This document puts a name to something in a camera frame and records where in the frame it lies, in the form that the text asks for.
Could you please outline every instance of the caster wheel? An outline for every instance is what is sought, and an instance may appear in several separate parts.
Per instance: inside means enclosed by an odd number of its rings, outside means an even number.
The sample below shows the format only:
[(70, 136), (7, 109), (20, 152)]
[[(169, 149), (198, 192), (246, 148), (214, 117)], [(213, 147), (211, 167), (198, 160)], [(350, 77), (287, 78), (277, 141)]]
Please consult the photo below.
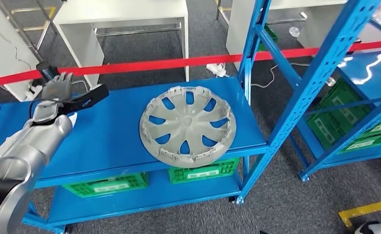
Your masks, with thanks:
[(309, 181), (309, 176), (307, 176), (307, 175), (301, 175), (301, 174), (302, 174), (302, 171), (300, 171), (300, 172), (298, 173), (298, 176), (300, 177), (300, 179), (301, 179), (302, 181), (304, 181), (304, 182)]
[(236, 202), (236, 197), (235, 196), (228, 197), (228, 202), (235, 203)]

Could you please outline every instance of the yellow floor tape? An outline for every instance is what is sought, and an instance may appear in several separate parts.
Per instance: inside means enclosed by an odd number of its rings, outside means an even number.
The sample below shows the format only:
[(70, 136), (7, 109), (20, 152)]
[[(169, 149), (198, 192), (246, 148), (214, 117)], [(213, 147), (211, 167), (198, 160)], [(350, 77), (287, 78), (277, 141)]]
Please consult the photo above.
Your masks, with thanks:
[(350, 221), (351, 218), (358, 217), (361, 215), (366, 215), (366, 214), (377, 212), (377, 211), (381, 211), (381, 202), (356, 207), (346, 211), (341, 211), (341, 212), (338, 212), (338, 215), (343, 220), (345, 226), (352, 231), (354, 228), (353, 228), (353, 224)]
[(221, 10), (223, 10), (223, 11), (230, 11), (232, 8), (230, 8), (230, 7), (222, 7), (222, 6), (220, 6), (219, 7)]

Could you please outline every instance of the person's foot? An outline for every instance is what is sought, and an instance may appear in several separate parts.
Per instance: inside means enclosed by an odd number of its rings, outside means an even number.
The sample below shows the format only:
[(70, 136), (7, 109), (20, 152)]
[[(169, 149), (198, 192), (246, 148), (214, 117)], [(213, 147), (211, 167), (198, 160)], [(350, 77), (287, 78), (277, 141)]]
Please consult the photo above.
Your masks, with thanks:
[(381, 223), (377, 221), (366, 222), (357, 228), (355, 234), (381, 234)]

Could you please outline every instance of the white cable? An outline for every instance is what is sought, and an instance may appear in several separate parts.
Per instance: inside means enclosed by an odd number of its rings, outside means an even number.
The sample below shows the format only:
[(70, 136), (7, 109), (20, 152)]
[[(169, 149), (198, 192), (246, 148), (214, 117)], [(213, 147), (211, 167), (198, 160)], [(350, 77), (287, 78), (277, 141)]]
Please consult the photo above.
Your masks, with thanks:
[[(16, 51), (15, 59), (16, 59), (17, 61), (20, 61), (20, 62), (22, 62), (22, 63), (27, 64), (28, 68), (31, 70), (31, 65), (30, 65), (29, 63), (27, 63), (26, 61), (23, 61), (23, 60), (21, 60), (21, 59), (19, 59), (19, 58), (17, 57), (17, 56), (18, 56), (18, 53), (17, 53), (17, 47), (16, 47), (16, 46), (15, 46), (9, 39), (5, 38), (1, 33), (0, 33), (0, 37), (1, 37), (2, 39), (4, 39), (4, 41), (6, 41), (6, 42), (8, 42), (9, 44), (11, 44), (12, 46), (14, 46), (14, 49), (15, 49), (15, 51)], [(8, 91), (3, 85), (1, 85), (0, 87), (1, 87), (2, 89), (4, 89), (4, 90)]]
[[(297, 65), (297, 66), (309, 66), (309, 64), (306, 64), (306, 63), (296, 63), (296, 62), (292, 62), (290, 63), (291, 65)], [(278, 64), (276, 64), (275, 66), (271, 67), (271, 69), (269, 70), (269, 72), (271, 72), (272, 74), (272, 80), (266, 84), (266, 85), (260, 85), (260, 84), (256, 84), (256, 83), (253, 83), (251, 84), (251, 86), (257, 86), (257, 87), (260, 87), (260, 88), (267, 88), (270, 84), (272, 84), (275, 80), (275, 75), (274, 75), (274, 72), (273, 70), (278, 67)]]

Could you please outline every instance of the white desk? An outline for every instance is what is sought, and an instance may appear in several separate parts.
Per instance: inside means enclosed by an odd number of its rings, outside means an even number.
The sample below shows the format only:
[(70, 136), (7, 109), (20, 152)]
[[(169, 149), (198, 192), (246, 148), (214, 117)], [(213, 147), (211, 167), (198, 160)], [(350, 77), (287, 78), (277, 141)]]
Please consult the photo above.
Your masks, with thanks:
[[(313, 7), (311, 9), (313, 11), (320, 7), (323, 9), (324, 6), (346, 2), (347, 0), (272, 0), (269, 9)], [(233, 0), (227, 37), (227, 49), (230, 54), (241, 54), (244, 50), (254, 4), (255, 0)], [(239, 63), (235, 63), (235, 66), (239, 69)]]
[[(0, 10), (0, 77), (35, 69), (37, 64), (36, 57)], [(24, 101), (29, 82), (26, 80), (4, 87), (19, 101)]]
[[(53, 20), (79, 67), (103, 63), (95, 28), (181, 24), (183, 57), (189, 57), (186, 0), (69, 0)], [(185, 68), (189, 80), (189, 68)], [(90, 87), (99, 74), (85, 76)]]

